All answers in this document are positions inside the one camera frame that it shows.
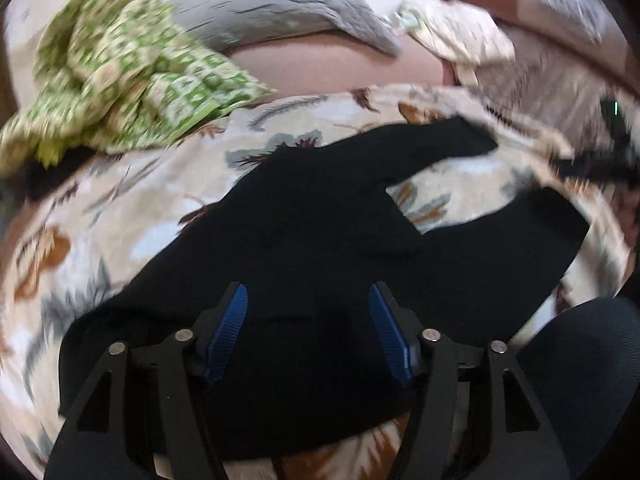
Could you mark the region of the pink bed sheet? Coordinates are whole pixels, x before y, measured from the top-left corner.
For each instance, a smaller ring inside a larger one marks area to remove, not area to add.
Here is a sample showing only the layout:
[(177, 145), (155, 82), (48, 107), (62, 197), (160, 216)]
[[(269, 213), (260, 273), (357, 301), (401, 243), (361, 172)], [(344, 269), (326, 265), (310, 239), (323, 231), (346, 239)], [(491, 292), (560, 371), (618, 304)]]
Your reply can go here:
[(227, 52), (236, 65), (287, 96), (349, 92), (375, 84), (453, 86), (451, 65), (409, 36), (400, 55), (389, 56), (344, 34), (319, 32), (249, 44)]

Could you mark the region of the person's dark trouser leg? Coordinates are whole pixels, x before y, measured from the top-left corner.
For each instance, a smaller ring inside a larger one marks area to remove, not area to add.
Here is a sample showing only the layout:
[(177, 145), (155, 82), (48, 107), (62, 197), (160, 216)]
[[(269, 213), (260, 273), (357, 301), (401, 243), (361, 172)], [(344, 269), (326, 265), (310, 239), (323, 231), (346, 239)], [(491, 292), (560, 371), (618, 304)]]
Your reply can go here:
[(639, 308), (599, 298), (548, 323), (518, 364), (573, 479), (639, 477)]

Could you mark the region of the brown padded headboard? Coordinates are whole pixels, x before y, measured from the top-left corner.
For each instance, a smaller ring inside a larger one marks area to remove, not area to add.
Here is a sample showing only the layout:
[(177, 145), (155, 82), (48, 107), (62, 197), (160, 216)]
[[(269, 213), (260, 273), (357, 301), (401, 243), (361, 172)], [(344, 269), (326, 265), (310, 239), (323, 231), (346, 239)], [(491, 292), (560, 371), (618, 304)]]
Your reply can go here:
[(501, 21), (545, 36), (580, 54), (609, 73), (629, 90), (639, 92), (639, 61), (615, 21), (602, 44), (590, 44), (567, 29), (544, 9), (538, 0), (445, 0), (478, 6)]

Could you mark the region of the leaf patterned fleece blanket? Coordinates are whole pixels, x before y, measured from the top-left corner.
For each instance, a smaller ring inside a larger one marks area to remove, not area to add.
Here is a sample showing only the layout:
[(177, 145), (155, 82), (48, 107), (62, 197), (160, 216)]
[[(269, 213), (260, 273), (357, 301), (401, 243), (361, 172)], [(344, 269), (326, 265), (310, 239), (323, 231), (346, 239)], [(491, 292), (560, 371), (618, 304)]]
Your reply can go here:
[(614, 292), (629, 249), (610, 200), (592, 184), (559, 179), (559, 131), (454, 87), (386, 84), (298, 96), (236, 110), (164, 150), (98, 157), (37, 205), (25, 206), (1, 246), (1, 433), (41, 478), (62, 427), (58, 352), (75, 318), (118, 292), (259, 159), (281, 145), (320, 146), (388, 122), (460, 114), (487, 126), (497, 151), (442, 162), (390, 191), (421, 231), (489, 214), (519, 192), (550, 185), (590, 221), (562, 279), (580, 304)]

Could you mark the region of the green checkered cloth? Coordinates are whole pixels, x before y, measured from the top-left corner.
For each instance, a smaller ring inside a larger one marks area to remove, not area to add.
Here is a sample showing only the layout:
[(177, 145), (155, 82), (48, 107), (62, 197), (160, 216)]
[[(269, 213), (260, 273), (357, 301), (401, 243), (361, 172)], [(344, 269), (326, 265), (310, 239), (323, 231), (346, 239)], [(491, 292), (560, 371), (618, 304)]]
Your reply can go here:
[(71, 148), (163, 148), (272, 92), (174, 23), (164, 0), (68, 0), (43, 31), (38, 94), (1, 129), (1, 173)]

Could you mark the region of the cream floral pillow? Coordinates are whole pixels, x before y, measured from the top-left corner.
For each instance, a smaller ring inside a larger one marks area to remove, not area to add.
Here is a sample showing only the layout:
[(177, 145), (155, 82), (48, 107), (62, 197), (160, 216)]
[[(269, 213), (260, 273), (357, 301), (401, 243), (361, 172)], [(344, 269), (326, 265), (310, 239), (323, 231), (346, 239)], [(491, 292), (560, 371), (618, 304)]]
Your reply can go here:
[(491, 15), (459, 1), (403, 1), (390, 18), (428, 52), (448, 61), (459, 84), (477, 87), (476, 72), (515, 60), (515, 48)]

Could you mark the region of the black pants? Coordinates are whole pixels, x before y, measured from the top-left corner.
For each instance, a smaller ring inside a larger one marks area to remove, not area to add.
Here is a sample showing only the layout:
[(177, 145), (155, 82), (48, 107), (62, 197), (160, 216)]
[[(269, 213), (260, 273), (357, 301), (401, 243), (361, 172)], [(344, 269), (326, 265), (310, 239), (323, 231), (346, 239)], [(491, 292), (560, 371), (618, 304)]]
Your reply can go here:
[(245, 321), (218, 380), (192, 382), (205, 442), (224, 460), (307, 452), (408, 410), (370, 318), (385, 283), (459, 344), (512, 338), (558, 286), (588, 232), (552, 188), (474, 221), (420, 232), (388, 189), (444, 159), (492, 152), (461, 117), (391, 124), (320, 148), (281, 146), (63, 338), (60, 414), (107, 347), (191, 327), (231, 283)]

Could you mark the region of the grey quilted pillow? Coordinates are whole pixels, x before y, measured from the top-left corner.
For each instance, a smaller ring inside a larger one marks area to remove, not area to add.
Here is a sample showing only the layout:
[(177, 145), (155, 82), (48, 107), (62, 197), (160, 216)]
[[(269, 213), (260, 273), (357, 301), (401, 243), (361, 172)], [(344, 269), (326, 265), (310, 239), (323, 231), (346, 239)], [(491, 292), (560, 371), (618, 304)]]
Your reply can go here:
[(338, 30), (400, 55), (399, 40), (364, 0), (170, 0), (175, 22), (218, 52)]

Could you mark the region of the striped beige bedspread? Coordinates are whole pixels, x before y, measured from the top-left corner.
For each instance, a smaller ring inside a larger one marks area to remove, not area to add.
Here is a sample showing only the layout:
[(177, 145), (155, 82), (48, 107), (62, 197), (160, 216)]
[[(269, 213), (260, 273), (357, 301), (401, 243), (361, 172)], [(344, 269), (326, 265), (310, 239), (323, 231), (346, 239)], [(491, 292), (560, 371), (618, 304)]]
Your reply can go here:
[(612, 96), (639, 143), (639, 99), (597, 66), (559, 44), (524, 28), (499, 24), (514, 45), (512, 62), (483, 65), (475, 92), (495, 110), (512, 110), (563, 133), (577, 151), (611, 143), (600, 101)]

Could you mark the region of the grey patterned cloth on headboard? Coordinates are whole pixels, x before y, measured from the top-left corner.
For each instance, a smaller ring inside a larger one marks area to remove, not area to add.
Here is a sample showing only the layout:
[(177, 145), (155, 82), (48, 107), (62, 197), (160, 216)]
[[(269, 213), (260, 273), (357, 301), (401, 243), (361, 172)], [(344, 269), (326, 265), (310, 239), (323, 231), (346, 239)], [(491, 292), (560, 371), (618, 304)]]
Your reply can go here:
[(590, 44), (602, 44), (615, 21), (602, 0), (538, 0), (572, 34)]

